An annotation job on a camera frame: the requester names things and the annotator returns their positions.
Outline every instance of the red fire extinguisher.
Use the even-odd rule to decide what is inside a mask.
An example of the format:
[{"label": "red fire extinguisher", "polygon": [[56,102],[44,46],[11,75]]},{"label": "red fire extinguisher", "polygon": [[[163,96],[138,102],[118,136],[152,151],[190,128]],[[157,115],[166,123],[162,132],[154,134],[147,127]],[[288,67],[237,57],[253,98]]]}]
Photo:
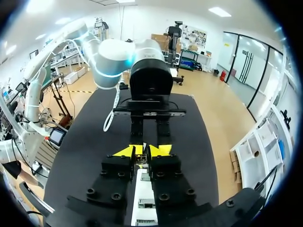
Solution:
[{"label": "red fire extinguisher", "polygon": [[226,72],[222,71],[221,76],[220,76],[220,81],[224,81],[225,77],[226,77]]}]

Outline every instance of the white robotic arm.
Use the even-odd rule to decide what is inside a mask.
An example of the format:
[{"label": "white robotic arm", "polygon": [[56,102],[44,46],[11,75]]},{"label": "white robotic arm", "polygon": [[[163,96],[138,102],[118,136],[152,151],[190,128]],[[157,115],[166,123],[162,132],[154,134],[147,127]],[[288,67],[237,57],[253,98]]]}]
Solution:
[{"label": "white robotic arm", "polygon": [[[127,43],[121,40],[108,39],[103,42],[91,34],[83,21],[77,20],[66,25],[56,37],[27,65],[24,78],[30,82],[26,95],[25,117],[30,123],[17,123],[9,112],[4,98],[0,96],[0,105],[7,119],[13,126],[18,137],[15,141],[0,142],[0,162],[7,163],[15,160],[26,159],[32,165],[44,136],[49,136],[44,128],[41,128],[39,121],[39,97],[42,83],[46,76],[43,68],[57,53],[59,53],[68,42],[73,42],[78,49],[81,58],[86,62],[92,71],[94,81],[98,88],[112,89],[119,83],[122,72],[130,69],[136,62],[146,59],[159,59],[164,57],[158,43],[154,40],[144,40],[139,43]],[[119,100],[119,92],[114,103]]]}]

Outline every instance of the trash bin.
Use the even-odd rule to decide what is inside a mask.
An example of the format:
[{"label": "trash bin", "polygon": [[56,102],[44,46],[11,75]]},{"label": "trash bin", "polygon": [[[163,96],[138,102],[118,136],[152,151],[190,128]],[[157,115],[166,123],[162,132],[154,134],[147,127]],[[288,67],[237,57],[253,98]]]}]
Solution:
[{"label": "trash bin", "polygon": [[218,77],[218,75],[219,75],[219,70],[214,70],[214,76]]}]

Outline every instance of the glass door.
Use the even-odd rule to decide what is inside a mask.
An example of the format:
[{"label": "glass door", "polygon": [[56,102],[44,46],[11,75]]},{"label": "glass door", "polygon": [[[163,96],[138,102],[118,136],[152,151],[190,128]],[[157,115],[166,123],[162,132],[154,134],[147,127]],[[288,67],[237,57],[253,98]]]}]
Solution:
[{"label": "glass door", "polygon": [[[268,46],[240,35],[235,62],[228,78],[228,85],[238,98],[249,106],[264,73]],[[256,101],[263,102],[265,96],[257,93]]]},{"label": "glass door", "polygon": [[264,113],[278,88],[282,61],[283,55],[270,48],[266,71],[257,94],[262,98],[254,99],[249,106],[249,110],[255,119],[258,119]]},{"label": "glass door", "polygon": [[221,75],[223,71],[226,72],[225,81],[232,67],[232,61],[236,53],[237,41],[238,35],[230,33],[223,34],[223,43],[219,54],[217,69],[219,70],[219,75]]}]

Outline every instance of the black mat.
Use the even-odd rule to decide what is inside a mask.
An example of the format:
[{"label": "black mat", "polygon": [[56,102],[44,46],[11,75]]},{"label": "black mat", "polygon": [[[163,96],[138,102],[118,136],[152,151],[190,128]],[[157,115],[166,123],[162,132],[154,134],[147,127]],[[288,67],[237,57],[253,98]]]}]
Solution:
[{"label": "black mat", "polygon": [[[104,121],[112,109],[115,90],[98,89],[75,119],[54,160],[45,188],[44,201],[55,210],[72,195],[86,200],[86,190],[101,171],[102,158],[129,144],[130,117],[115,116],[108,132]],[[130,97],[121,92],[121,99]],[[210,202],[217,206],[217,172],[210,140],[196,102],[191,96],[171,94],[170,100],[186,109],[184,117],[170,120],[172,153],[182,161],[182,172],[197,193],[198,205]],[[144,142],[157,145],[156,124],[144,121]]]}]

